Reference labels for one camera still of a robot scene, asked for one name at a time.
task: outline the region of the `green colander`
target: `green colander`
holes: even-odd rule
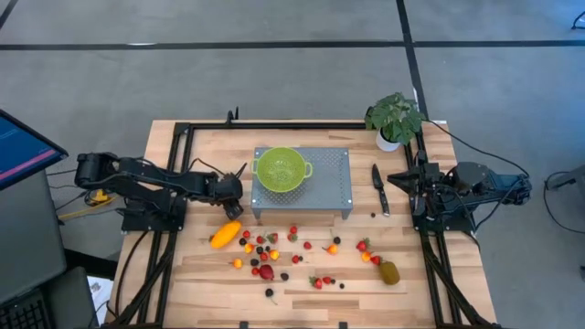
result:
[[[252,161],[251,172],[272,192],[289,192],[313,174],[313,165],[289,147],[274,147]]]

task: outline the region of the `knife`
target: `knife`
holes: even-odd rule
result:
[[[382,212],[384,216],[390,216],[390,208],[388,207],[388,201],[386,199],[386,193],[384,192],[384,183],[380,177],[378,166],[374,164],[372,166],[372,180],[374,181],[374,187],[380,193],[380,203],[382,204]]]

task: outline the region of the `white pot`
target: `white pot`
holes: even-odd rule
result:
[[[393,143],[385,140],[380,130],[378,130],[378,133],[376,134],[376,144],[378,145],[380,150],[386,152],[396,151],[400,146],[400,143]]]

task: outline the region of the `wooden table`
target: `wooden table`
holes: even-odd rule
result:
[[[175,123],[153,122],[145,157],[161,167],[166,167]],[[443,171],[456,165],[449,135],[430,124],[423,124],[423,133],[430,161],[440,163]],[[281,257],[271,262],[276,279],[268,282],[251,274],[250,255],[244,253],[238,239],[220,250],[210,248],[209,236],[228,219],[221,207],[190,203],[185,229],[178,234],[164,327],[238,327],[240,321],[248,321],[250,327],[338,327],[339,322],[348,322],[350,328],[434,327],[420,237],[412,228],[407,195],[385,184],[392,214],[386,218],[381,215],[378,192],[372,186],[372,164],[378,165],[382,177],[407,169],[403,148],[393,153],[379,151],[375,133],[369,131],[208,130],[195,132],[191,157],[200,157],[222,171],[235,172],[243,163],[250,163],[257,146],[349,148],[353,212],[343,220],[339,212],[267,211],[257,221],[250,211],[252,176],[248,166],[241,177],[244,196],[240,202],[245,211],[239,220],[252,236],[279,233],[280,241],[274,248]],[[196,164],[194,170],[209,169]],[[286,239],[291,225],[299,228],[296,243]],[[321,249],[331,243],[331,231],[342,240],[335,256]],[[121,265],[139,236],[134,232],[125,237]],[[121,308],[144,281],[152,236],[149,233],[133,255],[123,281]],[[360,259],[356,244],[365,237],[370,238],[373,251],[397,265],[401,276],[397,285],[385,285],[374,265]],[[449,232],[446,239],[455,282],[479,314],[495,321],[478,248],[460,232]],[[313,244],[312,250],[303,249],[306,240]],[[303,255],[304,262],[293,264],[294,254]],[[244,259],[240,270],[229,264],[236,258]],[[122,266],[116,274],[114,292],[121,269]],[[280,279],[283,271],[290,275],[288,281]],[[316,290],[309,284],[310,276],[330,276],[337,285]],[[339,282],[345,284],[343,290]],[[440,286],[444,318],[449,322],[446,292]],[[272,299],[277,304],[264,296],[267,288],[274,290]],[[150,321],[154,319],[158,286],[153,292]]]

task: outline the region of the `monitor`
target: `monitor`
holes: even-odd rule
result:
[[[0,191],[67,156],[64,149],[0,109]]]

